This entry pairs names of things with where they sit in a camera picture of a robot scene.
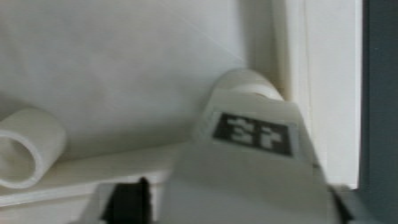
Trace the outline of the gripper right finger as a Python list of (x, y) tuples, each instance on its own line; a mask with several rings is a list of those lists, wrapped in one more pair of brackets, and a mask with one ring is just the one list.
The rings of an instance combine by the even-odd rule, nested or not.
[(347, 185), (329, 185), (327, 224), (388, 224), (374, 215), (356, 190)]

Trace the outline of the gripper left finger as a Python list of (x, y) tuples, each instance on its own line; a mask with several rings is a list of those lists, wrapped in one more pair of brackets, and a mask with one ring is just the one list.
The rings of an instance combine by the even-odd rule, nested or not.
[(150, 180), (98, 185), (77, 224), (153, 224)]

